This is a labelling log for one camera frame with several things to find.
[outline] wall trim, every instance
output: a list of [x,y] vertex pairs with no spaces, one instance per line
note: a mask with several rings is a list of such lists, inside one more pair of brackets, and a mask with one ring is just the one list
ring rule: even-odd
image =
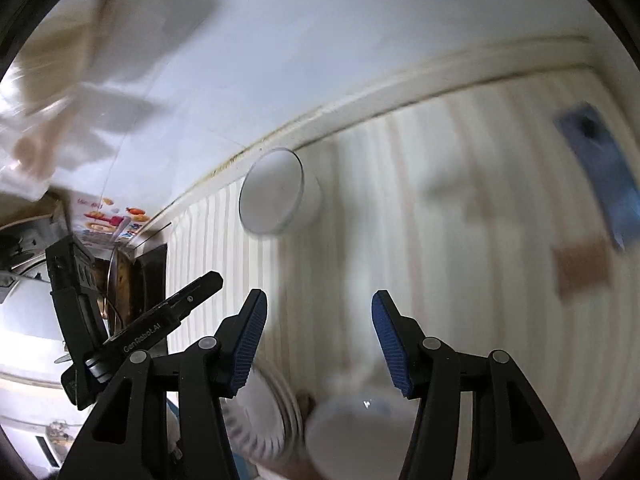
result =
[[[231,182],[241,178],[264,151],[296,150],[349,126],[425,99],[512,76],[594,65],[587,38],[533,38],[463,50],[396,73],[328,105],[309,111],[261,138],[200,179],[162,210],[130,241],[136,256],[145,242],[173,219]],[[170,228],[164,230],[164,236]]]

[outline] striped wallpaper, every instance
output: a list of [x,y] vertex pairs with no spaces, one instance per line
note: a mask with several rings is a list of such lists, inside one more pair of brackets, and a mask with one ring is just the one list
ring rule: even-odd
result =
[[386,288],[453,348],[507,350],[578,461],[621,446],[640,415],[638,248],[611,251],[610,287],[564,303],[552,261],[552,248],[606,233],[552,123],[580,101],[639,169],[622,114],[585,68],[449,93],[300,149],[324,196],[302,234],[246,236],[241,182],[193,204],[173,224],[167,294],[210,269],[225,286],[170,335],[170,351],[213,334],[259,287],[270,309],[260,352],[295,390],[323,399],[390,384],[370,321]]

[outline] silver screw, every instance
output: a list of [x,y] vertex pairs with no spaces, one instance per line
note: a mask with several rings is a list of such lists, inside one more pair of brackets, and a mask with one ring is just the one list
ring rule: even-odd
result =
[[440,340],[437,337],[426,337],[422,342],[422,346],[427,350],[437,350],[440,348],[440,345]]
[[509,362],[509,354],[504,350],[496,350],[493,354],[494,361],[500,364],[505,364]]
[[198,341],[198,346],[203,350],[209,350],[218,344],[218,340],[215,337],[206,336]]
[[129,361],[135,365],[143,363],[146,359],[146,352],[144,350],[136,350],[129,356]]

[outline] ridged blue pad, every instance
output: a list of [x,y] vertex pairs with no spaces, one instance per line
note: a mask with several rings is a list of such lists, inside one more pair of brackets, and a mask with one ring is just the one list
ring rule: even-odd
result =
[[407,354],[378,293],[374,294],[371,300],[371,318],[376,334],[378,334],[382,353],[385,355],[391,380],[394,382],[394,386],[407,397],[413,388],[409,378]]
[[261,291],[234,353],[233,376],[229,384],[234,395],[246,383],[266,321],[267,296]]

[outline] brown square object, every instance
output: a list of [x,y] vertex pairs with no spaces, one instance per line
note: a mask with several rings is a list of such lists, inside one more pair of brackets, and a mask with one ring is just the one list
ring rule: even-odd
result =
[[609,285],[609,243],[604,236],[553,252],[561,300],[596,285]]

